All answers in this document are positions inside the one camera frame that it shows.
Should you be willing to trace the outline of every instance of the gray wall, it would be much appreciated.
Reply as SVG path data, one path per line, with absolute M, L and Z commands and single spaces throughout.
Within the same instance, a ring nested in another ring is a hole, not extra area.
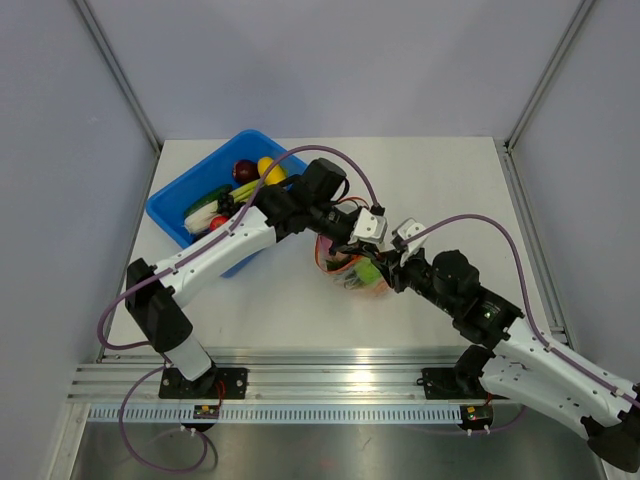
M 578 347 L 640 381 L 640 2 L 599 2 L 515 160 Z
M 163 138 L 505 137 L 578 0 L 91 0 Z
M 37 478 L 117 288 L 151 149 L 65 0 L 0 14 L 0 477 Z

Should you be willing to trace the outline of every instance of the cucumber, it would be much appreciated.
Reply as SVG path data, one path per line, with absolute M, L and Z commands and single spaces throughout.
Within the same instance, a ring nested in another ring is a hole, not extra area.
M 204 197 L 201 197 L 198 200 L 196 200 L 196 202 L 193 205 L 191 205 L 189 208 L 187 208 L 184 211 L 184 215 L 183 215 L 184 218 L 187 218 L 196 210 L 200 210 L 205 205 L 215 202 L 216 200 L 218 200 L 218 198 L 220 198 L 220 196 L 223 193 L 229 193 L 232 190 L 233 190 L 233 187 L 229 184 L 226 184 L 216 188 L 213 192 L 207 193 Z

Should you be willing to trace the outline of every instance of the purple cable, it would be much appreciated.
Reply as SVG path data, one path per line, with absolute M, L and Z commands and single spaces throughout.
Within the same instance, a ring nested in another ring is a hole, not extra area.
M 127 406 L 127 402 L 131 398 L 131 395 L 133 395 L 133 392 L 136 390 L 136 388 L 138 388 L 142 384 L 142 382 L 144 382 L 147 378 L 151 377 L 152 375 L 155 375 L 156 373 L 160 373 L 164 369 L 165 369 L 165 366 L 163 365 L 161 367 L 151 370 L 149 373 L 144 374 L 140 378 L 140 380 L 138 380 L 136 383 L 133 384 L 131 389 L 124 396 L 122 405 L 120 405 L 120 411 L 118 412 L 118 428 L 120 429 L 120 436 L 122 437 L 122 443 L 124 443 L 124 446 L 129 452 L 129 454 L 145 467 L 152 468 L 153 470 L 157 470 L 158 472 L 162 472 L 162 473 L 170 473 L 170 474 L 191 473 L 197 470 L 200 467 L 200 465 L 202 465 L 205 458 L 207 457 L 209 439 L 203 433 L 198 432 L 197 430 L 193 431 L 193 433 L 198 435 L 200 440 L 202 440 L 202 445 L 203 445 L 202 455 L 200 456 L 200 458 L 196 463 L 194 463 L 193 465 L 187 468 L 166 468 L 166 467 L 161 467 L 159 465 L 156 465 L 155 463 L 151 463 L 148 460 L 142 458 L 140 455 L 138 455 L 138 452 L 134 450 L 133 446 L 129 442 L 129 439 L 127 438 L 127 432 L 124 429 L 124 411 Z
M 542 343 L 542 345 L 544 345 L 544 347 L 549 347 L 549 341 L 544 337 L 544 333 L 540 331 L 540 329 L 538 328 L 538 326 L 536 325 L 536 322 L 533 319 L 533 311 L 531 309 L 531 302 L 529 301 L 529 292 L 527 291 L 527 282 L 525 280 L 524 277 L 524 269 L 522 268 L 522 261 L 520 260 L 520 255 L 518 254 L 518 248 L 516 247 L 515 242 L 513 241 L 513 238 L 511 238 L 511 235 L 509 235 L 509 232 L 507 231 L 506 228 L 504 228 L 502 225 L 500 225 L 498 222 L 496 222 L 495 220 L 493 220 L 492 218 L 489 217 L 485 217 L 484 215 L 478 215 L 475 213 L 466 213 L 463 215 L 455 215 L 453 217 L 449 217 L 446 218 L 438 223 L 436 223 L 435 225 L 431 225 L 430 227 L 426 228 L 424 231 L 418 233 L 416 236 L 411 237 L 405 241 L 402 242 L 403 245 L 407 245 L 415 240 L 418 240 L 419 238 L 424 237 L 425 235 L 428 235 L 429 233 L 438 230 L 441 227 L 444 227 L 445 225 L 449 225 L 450 223 L 453 222 L 457 222 L 459 220 L 480 220 L 482 222 L 486 222 L 492 226 L 494 226 L 495 228 L 497 228 L 500 233 L 502 233 L 502 236 L 507 240 L 507 242 L 509 243 L 509 247 L 511 247 L 511 253 L 513 254 L 513 258 L 516 262 L 516 270 L 518 271 L 518 280 L 520 281 L 520 290 L 522 290 L 522 297 L 524 300 L 524 309 L 527 313 L 527 321 L 529 322 L 529 326 L 531 327 L 531 330 L 533 331 L 534 335 L 536 336 L 536 338 L 540 341 L 540 343 Z M 593 372 L 591 372 L 589 369 L 583 367 L 582 365 L 580 365 L 578 362 L 576 362 L 575 360 L 573 360 L 572 358 L 570 358 L 569 356 L 565 355 L 564 353 L 556 350 L 555 348 L 550 348 L 549 349 L 552 353 L 554 353 L 557 357 L 561 358 L 562 360 L 564 360 L 566 363 L 568 363 L 569 365 L 571 365 L 573 368 L 575 368 L 576 370 L 578 370 L 580 373 L 582 373 L 583 375 L 586 375 L 588 378 L 590 378 L 591 380 L 593 380 L 594 382 L 596 382 L 598 385 L 606 388 L 607 390 L 609 390 L 611 393 L 616 394 L 616 392 L 618 391 L 618 388 L 607 382 L 606 380 L 600 378 L 599 376 L 597 376 L 596 374 L 594 374 Z M 635 398 L 633 398 L 631 395 L 629 395 L 628 393 L 623 393 L 621 395 L 622 398 L 624 398 L 626 401 L 628 401 L 629 403 L 631 403 L 633 406 L 640 408 L 640 402 L 637 401 Z
M 202 255 L 204 252 L 206 252 L 210 248 L 212 248 L 215 245 L 217 245 L 222 239 L 226 238 L 229 235 L 233 235 L 233 231 L 242 222 L 242 219 L 247 214 L 247 211 L 249 210 L 249 208 L 253 204 L 253 201 L 255 200 L 256 195 L 258 194 L 258 191 L 260 190 L 260 187 L 262 187 L 262 185 L 264 185 L 265 178 L 267 177 L 267 175 L 269 175 L 269 173 L 271 173 L 271 170 L 273 170 L 276 167 L 276 165 L 279 165 L 280 162 L 282 162 L 285 158 L 290 157 L 291 155 L 295 155 L 296 153 L 306 152 L 306 151 L 320 151 L 320 152 L 331 153 L 331 154 L 341 158 L 345 162 L 347 162 L 356 171 L 356 173 L 358 173 L 358 175 L 360 175 L 360 178 L 362 178 L 362 181 L 364 182 L 367 190 L 369 191 L 369 195 L 371 195 L 372 203 L 374 205 L 379 205 L 378 198 L 376 197 L 376 194 L 373 191 L 373 186 L 371 185 L 371 182 L 369 181 L 369 179 L 367 178 L 365 173 L 362 171 L 362 169 L 356 164 L 356 162 L 354 162 L 347 155 L 345 155 L 344 153 L 342 153 L 339 150 L 336 150 L 335 148 L 325 147 L 325 146 L 322 146 L 322 145 L 303 145 L 301 147 L 296 147 L 296 148 L 293 148 L 291 150 L 288 150 L 288 151 L 284 152 L 277 159 L 275 159 L 271 165 L 269 165 L 269 168 L 267 168 L 267 170 L 264 172 L 264 174 L 260 177 L 260 180 L 258 181 L 258 184 L 256 185 L 256 188 L 254 189 L 253 193 L 249 197 L 249 200 L 247 200 L 247 203 L 238 212 L 237 217 L 232 219 L 229 222 L 230 223 L 229 229 L 228 230 L 223 230 L 220 233 L 220 235 L 218 235 L 217 237 L 212 239 L 210 242 L 206 243 L 205 245 L 203 245 L 202 247 L 200 247 L 198 250 L 196 250 L 195 252 L 191 253 L 190 255 L 187 255 L 186 257 L 184 257 L 179 262 L 176 262 L 175 268 L 183 267 L 184 265 L 186 265 L 190 261 L 192 261 L 195 258 L 197 258 L 200 255 Z M 147 342 L 147 341 L 129 343 L 129 344 L 126 344 L 126 345 L 114 345 L 112 343 L 109 343 L 109 341 L 107 340 L 107 338 L 104 335 L 104 326 L 105 326 L 105 323 L 107 322 L 107 318 L 109 318 L 109 315 L 111 314 L 111 312 L 118 306 L 118 304 L 120 302 L 122 302 L 129 295 L 137 292 L 141 288 L 146 287 L 150 283 L 153 283 L 156 280 L 160 280 L 160 279 L 166 277 L 172 271 L 173 270 L 171 268 L 167 268 L 167 269 L 163 270 L 160 273 L 156 273 L 152 277 L 149 277 L 146 280 L 143 280 L 142 282 L 137 283 L 136 285 L 134 285 L 130 289 L 126 290 L 125 292 L 122 292 L 115 299 L 113 299 L 113 301 L 107 306 L 107 308 L 104 310 L 104 312 L 102 312 L 102 315 L 100 316 L 100 320 L 98 321 L 98 327 L 97 327 L 98 340 L 100 341 L 100 344 L 102 346 L 104 346 L 105 348 L 108 348 L 110 350 L 128 350 L 130 348 L 136 348 L 136 347 L 142 347 L 142 346 L 145 346 L 145 345 L 149 345 L 149 342 Z
M 500 433 L 500 432 L 509 430 L 515 427 L 517 424 L 519 424 L 522 421 L 526 412 L 527 412 L 527 407 L 523 406 L 522 409 L 518 412 L 518 414 L 515 417 L 513 417 L 513 419 L 505 423 L 504 425 L 500 425 L 499 427 L 496 427 L 496 428 L 491 428 L 489 432 L 487 432 L 486 430 L 474 430 L 471 432 L 471 436 L 479 437 L 482 435 L 489 435 L 490 433 Z M 412 425 L 405 425 L 404 428 L 408 430 L 415 430 L 416 432 L 430 433 L 434 435 L 451 435 L 455 437 L 468 435 L 467 432 L 465 432 L 464 430 L 430 430 L 428 428 L 414 427 Z

